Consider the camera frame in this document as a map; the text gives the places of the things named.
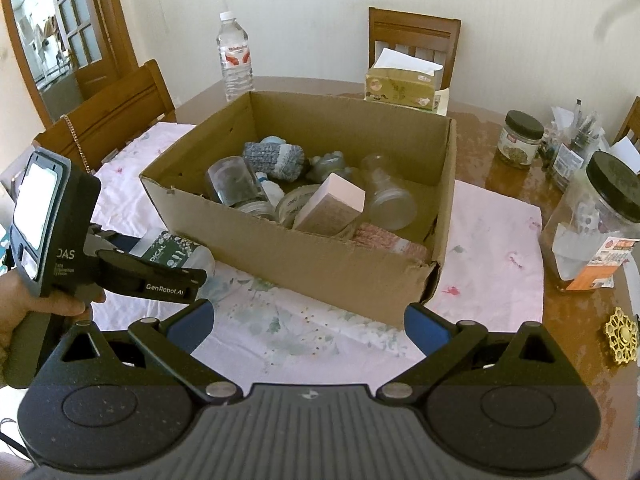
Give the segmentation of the person's left hand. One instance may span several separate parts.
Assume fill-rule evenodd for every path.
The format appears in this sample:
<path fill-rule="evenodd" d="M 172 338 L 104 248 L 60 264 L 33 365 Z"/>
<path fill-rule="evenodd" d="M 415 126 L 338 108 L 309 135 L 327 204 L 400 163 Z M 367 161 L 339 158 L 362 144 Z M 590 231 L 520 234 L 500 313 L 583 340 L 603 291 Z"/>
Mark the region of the person's left hand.
<path fill-rule="evenodd" d="M 62 316 L 65 321 L 85 321 L 92 318 L 92 310 L 81 300 L 55 290 L 47 297 L 34 297 L 28 291 L 17 270 L 0 278 L 1 366 L 10 355 L 13 333 L 29 313 Z"/>

